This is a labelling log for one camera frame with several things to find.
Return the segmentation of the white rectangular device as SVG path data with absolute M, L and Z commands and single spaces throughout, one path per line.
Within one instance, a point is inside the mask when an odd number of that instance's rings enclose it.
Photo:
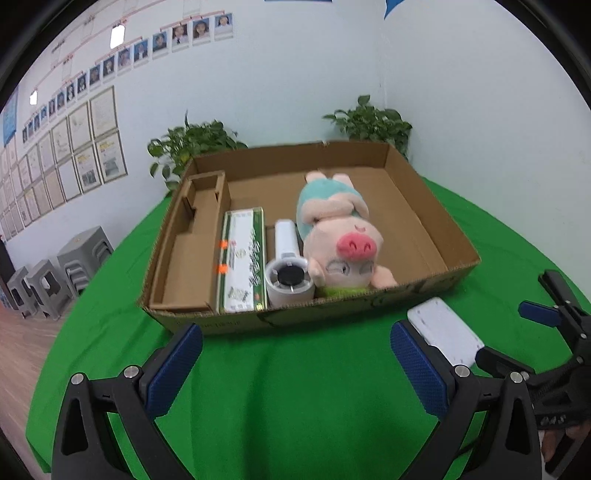
M 484 342 L 443 299 L 431 298 L 411 308 L 407 317 L 424 340 L 437 347 L 453 366 L 476 364 L 476 354 Z

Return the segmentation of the pink pig plush toy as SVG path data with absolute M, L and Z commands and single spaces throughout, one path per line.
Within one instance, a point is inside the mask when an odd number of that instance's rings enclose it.
M 379 264 L 383 235 L 370 223 L 369 207 L 349 175 L 305 175 L 297 200 L 297 232 L 318 297 L 344 297 L 398 285 Z

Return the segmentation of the white handheld fan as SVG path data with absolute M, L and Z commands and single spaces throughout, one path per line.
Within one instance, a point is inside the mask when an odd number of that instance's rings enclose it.
M 301 256 L 297 228 L 291 220 L 277 220 L 274 225 L 274 258 L 266 265 L 264 279 L 273 308 L 307 303 L 315 297 L 308 260 Z

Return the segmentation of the green white medicine box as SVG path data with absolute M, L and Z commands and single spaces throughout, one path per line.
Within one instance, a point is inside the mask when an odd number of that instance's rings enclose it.
M 266 225 L 260 207 L 223 216 L 217 268 L 218 313 L 262 311 L 267 307 Z

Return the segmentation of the brown cardboard tray box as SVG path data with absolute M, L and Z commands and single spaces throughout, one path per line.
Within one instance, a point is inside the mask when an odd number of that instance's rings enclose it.
M 393 146 L 239 149 L 188 162 L 140 304 L 171 331 L 238 333 L 437 294 L 480 261 Z

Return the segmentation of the green tablecloth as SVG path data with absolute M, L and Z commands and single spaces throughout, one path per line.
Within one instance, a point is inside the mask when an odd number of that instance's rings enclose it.
M 481 256 L 446 303 L 488 345 L 539 371 L 565 362 L 560 334 L 519 316 L 548 304 L 538 275 L 552 262 L 509 227 L 433 185 Z M 119 244 L 63 324 L 31 401 L 26 438 L 51 463 L 70 377 L 109 378 L 142 364 L 169 333 L 137 304 L 165 204 Z M 427 414 L 394 358 L 394 306 L 284 330 L 211 336 L 158 425 L 198 479 L 396 479 L 430 435 Z

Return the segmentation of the grey stacked plastic stools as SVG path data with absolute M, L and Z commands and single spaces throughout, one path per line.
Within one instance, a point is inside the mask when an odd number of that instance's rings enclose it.
M 76 297 L 88 287 L 112 253 L 113 248 L 100 226 L 80 232 L 61 248 L 57 260 Z

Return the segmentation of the right potted green plant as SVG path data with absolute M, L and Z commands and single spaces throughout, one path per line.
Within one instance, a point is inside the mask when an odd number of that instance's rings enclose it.
M 330 121 L 349 140 L 387 143 L 408 158 L 412 124 L 396 109 L 374 106 L 370 103 L 370 95 L 360 95 L 355 108 L 337 109 L 322 118 Z

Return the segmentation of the potted green plant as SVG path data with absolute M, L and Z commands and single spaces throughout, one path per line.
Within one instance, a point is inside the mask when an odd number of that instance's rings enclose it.
M 183 125 L 168 128 L 161 138 L 148 142 L 146 150 L 153 159 L 149 174 L 154 178 L 160 172 L 167 196 L 170 196 L 193 159 L 246 148 L 247 145 L 238 140 L 238 133 L 228 130 L 221 121 L 190 123 L 185 113 Z
M 412 124 L 396 109 L 374 106 L 370 103 L 370 95 L 360 95 L 355 108 L 337 109 L 322 118 L 330 121 L 349 140 L 387 143 L 408 158 Z

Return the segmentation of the left potted green plant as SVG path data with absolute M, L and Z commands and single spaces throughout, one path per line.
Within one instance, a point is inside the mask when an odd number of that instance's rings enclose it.
M 154 178 L 160 172 L 167 196 L 170 196 L 193 159 L 246 148 L 247 145 L 238 140 L 238 133 L 228 130 L 221 121 L 190 123 L 185 113 L 183 125 L 168 128 L 161 138 L 148 142 L 146 150 L 153 159 L 149 174 Z

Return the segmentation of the portrait photo row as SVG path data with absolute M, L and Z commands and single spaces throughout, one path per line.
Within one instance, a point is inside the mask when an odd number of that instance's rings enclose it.
M 50 42 L 24 75 L 16 117 L 26 146 L 88 92 L 153 59 L 233 36 L 233 13 L 211 1 L 98 1 Z

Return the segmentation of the framed certificates on wall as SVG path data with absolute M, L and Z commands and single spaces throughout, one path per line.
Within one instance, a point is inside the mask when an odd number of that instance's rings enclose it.
M 63 111 L 22 156 L 1 151 L 1 239 L 127 174 L 110 86 Z

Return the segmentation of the blue wave wall decal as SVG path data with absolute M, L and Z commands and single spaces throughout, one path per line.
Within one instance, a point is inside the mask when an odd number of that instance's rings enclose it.
M 401 4 L 401 2 L 403 2 L 404 0 L 386 0 L 385 4 L 386 4 L 386 9 L 385 9 L 385 15 L 384 18 L 387 18 L 391 12 L 394 11 L 394 8 L 396 8 L 398 5 Z

